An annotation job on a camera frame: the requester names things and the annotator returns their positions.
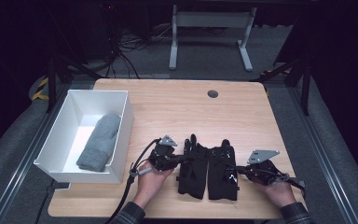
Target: sleeve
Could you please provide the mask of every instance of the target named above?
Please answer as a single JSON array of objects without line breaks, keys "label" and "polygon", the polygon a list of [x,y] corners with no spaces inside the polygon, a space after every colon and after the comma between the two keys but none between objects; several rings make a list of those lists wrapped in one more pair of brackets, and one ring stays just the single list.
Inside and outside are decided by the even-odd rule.
[{"label": "sleeve", "polygon": [[284,220],[288,224],[315,223],[302,203],[291,203],[286,205],[285,207],[282,207],[280,210]]},{"label": "sleeve", "polygon": [[129,202],[113,218],[113,224],[140,224],[145,217],[145,211],[136,203]]}]

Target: hand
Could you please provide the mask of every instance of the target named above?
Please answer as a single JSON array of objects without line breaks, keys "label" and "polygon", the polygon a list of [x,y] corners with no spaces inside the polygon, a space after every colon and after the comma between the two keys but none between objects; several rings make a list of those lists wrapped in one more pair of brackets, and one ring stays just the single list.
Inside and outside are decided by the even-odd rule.
[{"label": "hand", "polygon": [[[146,161],[139,170],[152,167],[149,161]],[[150,172],[143,175],[138,175],[138,191],[133,199],[133,202],[138,204],[142,209],[145,209],[150,201],[157,195],[162,187],[165,179],[172,173],[173,169],[159,172],[153,168]]]},{"label": "hand", "polygon": [[258,183],[255,183],[255,185],[279,208],[291,203],[296,203],[292,187],[286,182],[274,182],[269,186],[264,186]]}]

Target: metal stand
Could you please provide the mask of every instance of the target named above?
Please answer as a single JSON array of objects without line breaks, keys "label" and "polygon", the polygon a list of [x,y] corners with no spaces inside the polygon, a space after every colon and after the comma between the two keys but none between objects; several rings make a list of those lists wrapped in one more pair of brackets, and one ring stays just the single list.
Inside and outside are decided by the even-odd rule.
[{"label": "metal stand", "polygon": [[170,57],[170,70],[176,69],[178,38],[177,28],[185,27],[230,27],[245,28],[242,40],[238,40],[238,48],[245,69],[248,72],[253,71],[248,52],[246,51],[246,43],[251,33],[252,25],[255,19],[256,8],[253,7],[250,12],[189,12],[177,11],[177,5],[173,6],[172,12],[172,46]]},{"label": "metal stand", "polygon": [[56,103],[56,74],[60,78],[62,83],[70,83],[73,79],[71,71],[68,69],[68,65],[72,65],[82,73],[95,78],[104,78],[95,72],[89,70],[87,67],[77,63],[64,56],[53,56],[48,63],[48,111],[51,111],[52,107]]},{"label": "metal stand", "polygon": [[298,81],[303,77],[302,83],[302,93],[301,93],[301,107],[306,116],[308,113],[308,100],[310,95],[310,74],[311,74],[311,59],[306,57],[306,59],[297,59],[293,60],[290,63],[285,63],[284,65],[267,72],[265,75],[256,79],[250,79],[250,82],[260,82],[263,83],[269,80],[272,77],[276,77],[280,73],[286,71],[289,68],[292,68],[289,72],[289,76],[284,81],[286,87],[295,87]]}]

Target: white box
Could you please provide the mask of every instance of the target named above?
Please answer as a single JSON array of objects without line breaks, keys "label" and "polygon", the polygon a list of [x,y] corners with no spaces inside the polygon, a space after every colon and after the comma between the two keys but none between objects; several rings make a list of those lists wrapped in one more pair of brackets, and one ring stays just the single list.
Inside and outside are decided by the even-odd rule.
[{"label": "white box", "polygon": [[[97,121],[107,113],[121,116],[113,155],[101,173],[81,170],[76,161]],[[58,182],[119,184],[123,181],[132,121],[127,91],[69,90],[34,164]]]}]

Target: silver metal plate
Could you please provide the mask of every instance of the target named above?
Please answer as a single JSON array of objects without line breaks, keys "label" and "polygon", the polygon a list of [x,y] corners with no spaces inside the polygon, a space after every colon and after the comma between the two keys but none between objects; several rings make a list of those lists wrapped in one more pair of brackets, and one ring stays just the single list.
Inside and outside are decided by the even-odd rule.
[{"label": "silver metal plate", "polygon": [[280,151],[278,150],[259,150],[256,149],[252,152],[251,157],[249,157],[248,164],[260,163],[266,161],[271,157],[278,155]]},{"label": "silver metal plate", "polygon": [[176,144],[175,141],[173,141],[168,135],[165,135],[163,138],[161,138],[161,140],[159,140],[158,142],[160,145],[163,146],[173,146],[173,147],[177,147],[178,145]]}]

